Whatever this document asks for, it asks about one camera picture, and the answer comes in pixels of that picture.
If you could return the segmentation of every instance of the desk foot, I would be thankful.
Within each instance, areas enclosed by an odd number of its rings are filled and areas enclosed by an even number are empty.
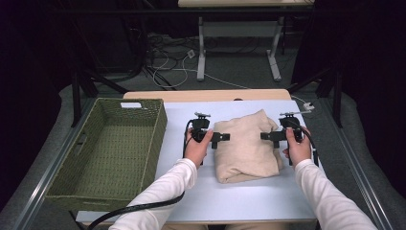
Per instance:
[[[274,81],[280,82],[282,80],[282,76],[281,76],[281,73],[279,72],[278,63],[275,60],[275,57],[273,56],[273,54],[271,53],[270,50],[267,50],[266,54],[268,55],[268,60],[269,60],[270,66],[271,66],[271,72],[272,72],[272,76],[274,77]]]
[[[199,55],[199,64],[197,66],[197,80],[204,80],[204,70],[206,65],[206,51]]]

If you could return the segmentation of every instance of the hand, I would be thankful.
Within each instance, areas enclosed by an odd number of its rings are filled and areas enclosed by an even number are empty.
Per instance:
[[[209,129],[200,143],[194,141],[191,131],[192,129],[189,128],[186,139],[188,143],[185,149],[185,158],[190,159],[194,163],[196,168],[199,169],[200,163],[202,163],[203,158],[207,154],[207,146],[212,140],[213,131]]]
[[[303,160],[311,159],[310,140],[304,135],[301,143],[296,142],[293,129],[291,127],[286,129],[286,139],[289,143],[289,149],[283,151],[285,157],[290,157],[292,160],[293,169]]]

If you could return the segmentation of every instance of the folded cloth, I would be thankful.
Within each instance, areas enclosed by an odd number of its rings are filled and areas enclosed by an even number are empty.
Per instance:
[[[262,109],[257,113],[214,124],[214,131],[230,133],[230,141],[218,142],[214,152],[215,172],[220,183],[237,183],[279,174],[283,162],[278,149],[261,132],[278,129]]]

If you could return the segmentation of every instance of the white desk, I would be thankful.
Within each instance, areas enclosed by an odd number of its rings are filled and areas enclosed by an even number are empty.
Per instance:
[[[181,8],[221,8],[221,7],[303,7],[311,6],[310,0],[179,0]],[[278,41],[283,26],[283,17],[278,21],[238,21],[238,22],[205,22],[199,17],[199,62],[197,80],[204,80],[206,51],[204,37],[207,36],[255,36],[272,37],[271,49],[266,51],[274,81],[281,81],[282,76],[275,59]]]
[[[164,98],[170,94],[189,94],[200,92],[194,98],[200,102],[171,103],[169,96],[165,100],[168,115],[167,130],[158,161],[156,177],[163,175],[173,163],[182,157],[183,132],[188,120],[194,119],[194,112],[212,115],[210,127],[217,121],[230,120],[264,109],[267,115],[277,124],[280,113],[299,111],[296,103],[286,96],[285,90],[214,90],[212,91],[180,91],[174,93],[163,92]],[[252,99],[258,94],[261,100],[235,102],[204,102],[205,95],[217,95],[222,98]],[[158,98],[159,92],[129,93],[125,98]],[[265,97],[277,100],[264,100]],[[297,116],[304,124],[302,116]],[[281,142],[281,150],[286,143]],[[215,177],[214,150],[208,148],[208,155],[204,165],[199,169],[197,183],[191,190],[187,190],[184,198],[176,205],[168,222],[172,223],[233,223],[245,221],[315,221],[311,207],[302,191],[294,180],[294,172],[286,158],[281,174],[269,178],[252,180],[235,184],[220,184]],[[104,213],[79,212],[77,221],[91,222]]]

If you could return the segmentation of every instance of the white long-sleeve shirt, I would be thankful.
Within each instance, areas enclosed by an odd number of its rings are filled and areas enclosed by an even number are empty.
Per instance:
[[[322,229],[376,229],[356,204],[345,197],[311,160],[300,162],[296,182],[304,191]]]
[[[338,191],[311,160],[300,162],[295,172],[296,181],[322,229],[376,229],[367,215]],[[137,195],[128,206],[173,199],[191,188],[196,178],[197,169],[193,162],[189,159],[178,160],[171,170]],[[174,204],[122,215],[109,230],[161,229],[173,207]]]

